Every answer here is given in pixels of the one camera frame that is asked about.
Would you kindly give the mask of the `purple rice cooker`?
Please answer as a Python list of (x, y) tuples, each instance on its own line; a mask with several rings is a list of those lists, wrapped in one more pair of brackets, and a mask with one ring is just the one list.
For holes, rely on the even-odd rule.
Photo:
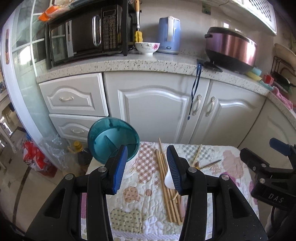
[(257, 44), (243, 34), (222, 27), (210, 27), (205, 34), (205, 51), (211, 62), (245, 74), (254, 68)]

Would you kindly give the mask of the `white cabinet door left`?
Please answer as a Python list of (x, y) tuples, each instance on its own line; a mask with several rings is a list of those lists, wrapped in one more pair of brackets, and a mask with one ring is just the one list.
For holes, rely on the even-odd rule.
[(194, 76), (142, 71), (104, 73), (110, 116), (129, 123), (142, 142), (189, 144), (210, 80), (201, 78), (191, 97)]

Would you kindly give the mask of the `yellow sponge bottle brush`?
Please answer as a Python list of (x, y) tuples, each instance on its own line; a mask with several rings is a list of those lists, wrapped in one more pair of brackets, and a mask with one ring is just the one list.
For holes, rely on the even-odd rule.
[(134, 42), (139, 43), (143, 42), (143, 36), (142, 32), (140, 31), (140, 21), (139, 21), (139, 16), (140, 16), (140, 1), (135, 0), (134, 1), (134, 7), (135, 7), (135, 13), (136, 13), (136, 32), (134, 34)]

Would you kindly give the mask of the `orange package on microwave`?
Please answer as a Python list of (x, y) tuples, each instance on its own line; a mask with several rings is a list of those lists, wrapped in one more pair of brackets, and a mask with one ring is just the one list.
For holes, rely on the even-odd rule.
[(61, 8), (58, 5), (51, 5), (40, 16), (38, 16), (38, 20), (46, 22), (52, 18), (53, 13), (56, 13), (60, 9)]

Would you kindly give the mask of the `black microwave oven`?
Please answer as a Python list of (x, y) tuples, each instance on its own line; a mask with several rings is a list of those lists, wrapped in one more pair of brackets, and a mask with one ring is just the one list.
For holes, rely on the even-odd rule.
[(47, 67), (133, 47), (134, 7), (128, 1), (79, 1), (45, 24)]

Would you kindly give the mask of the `floral white ceramic bowl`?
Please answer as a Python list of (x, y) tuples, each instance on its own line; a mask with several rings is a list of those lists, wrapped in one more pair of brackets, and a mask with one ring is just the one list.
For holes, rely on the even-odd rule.
[(152, 56), (159, 49), (160, 43), (136, 42), (135, 47), (142, 55)]

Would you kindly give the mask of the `white cabinet door right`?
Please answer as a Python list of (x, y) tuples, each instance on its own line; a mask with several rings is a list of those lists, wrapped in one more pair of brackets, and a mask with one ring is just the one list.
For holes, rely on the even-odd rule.
[(265, 97), (234, 85), (210, 81), (190, 144), (238, 147), (257, 119)]

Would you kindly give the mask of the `black dish rack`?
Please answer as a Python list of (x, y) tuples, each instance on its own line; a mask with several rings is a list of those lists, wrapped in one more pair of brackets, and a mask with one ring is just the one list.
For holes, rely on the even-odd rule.
[(273, 57), (271, 76), (274, 78), (275, 85), (284, 92), (292, 94), (295, 90), (295, 71), (287, 61), (278, 56)]

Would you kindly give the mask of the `yellow green sponge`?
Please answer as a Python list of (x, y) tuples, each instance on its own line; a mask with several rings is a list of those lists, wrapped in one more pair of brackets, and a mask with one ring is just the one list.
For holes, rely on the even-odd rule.
[(260, 81), (262, 80), (261, 73), (262, 71), (259, 68), (254, 67), (252, 70), (245, 73), (245, 75), (255, 81)]

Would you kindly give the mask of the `white cabinet door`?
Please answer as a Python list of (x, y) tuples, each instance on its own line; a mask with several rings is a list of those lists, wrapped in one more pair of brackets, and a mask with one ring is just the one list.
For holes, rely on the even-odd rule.
[(142, 142), (189, 144), (210, 80), (201, 78), (191, 97), (194, 76), (142, 71), (104, 73), (110, 116), (129, 123)]
[(190, 144), (238, 147), (257, 119), (265, 97), (234, 85), (210, 81)]

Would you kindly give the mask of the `white drawer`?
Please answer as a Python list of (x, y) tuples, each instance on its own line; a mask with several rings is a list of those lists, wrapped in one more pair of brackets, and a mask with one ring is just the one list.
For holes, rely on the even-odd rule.
[(51, 113), (49, 114), (49, 118), (60, 137), (87, 143), (91, 126), (103, 117)]
[(49, 113), (109, 116), (101, 73), (50, 80), (39, 87)]

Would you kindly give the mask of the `teal floral utensil holder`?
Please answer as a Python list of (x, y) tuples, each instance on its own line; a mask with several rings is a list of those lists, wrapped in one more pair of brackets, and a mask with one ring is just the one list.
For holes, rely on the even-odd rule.
[(136, 130), (118, 118), (101, 118), (90, 128), (87, 137), (88, 148), (93, 158), (105, 164), (114, 157), (121, 145), (127, 147), (127, 160), (137, 156), (140, 140)]

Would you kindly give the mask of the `lower white drawer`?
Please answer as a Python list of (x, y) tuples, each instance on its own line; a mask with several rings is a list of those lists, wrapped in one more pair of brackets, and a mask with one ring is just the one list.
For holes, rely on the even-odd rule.
[(91, 126), (103, 117), (51, 113), (49, 114), (49, 118), (60, 137), (87, 143)]

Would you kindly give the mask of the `white ceramic spoon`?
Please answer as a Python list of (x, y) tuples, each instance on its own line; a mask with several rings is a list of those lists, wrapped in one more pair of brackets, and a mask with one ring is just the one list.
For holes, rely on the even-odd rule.
[(165, 181), (165, 186), (171, 192), (171, 200), (173, 202), (175, 202), (175, 204), (177, 206), (178, 214), (179, 214), (179, 217), (181, 219), (181, 222), (183, 222), (184, 218), (185, 218), (186, 205), (185, 205), (185, 202), (184, 202), (184, 198), (182, 196), (180, 196), (178, 194), (178, 192), (175, 190), (174, 183), (173, 183), (171, 173), (170, 173), (169, 170), (166, 173), (164, 181)]

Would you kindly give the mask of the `red plastic bag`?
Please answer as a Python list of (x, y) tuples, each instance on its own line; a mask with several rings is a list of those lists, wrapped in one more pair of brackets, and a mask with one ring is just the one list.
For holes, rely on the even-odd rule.
[(57, 168), (32, 141), (26, 141), (23, 144), (23, 161), (34, 171), (47, 177), (55, 177)]

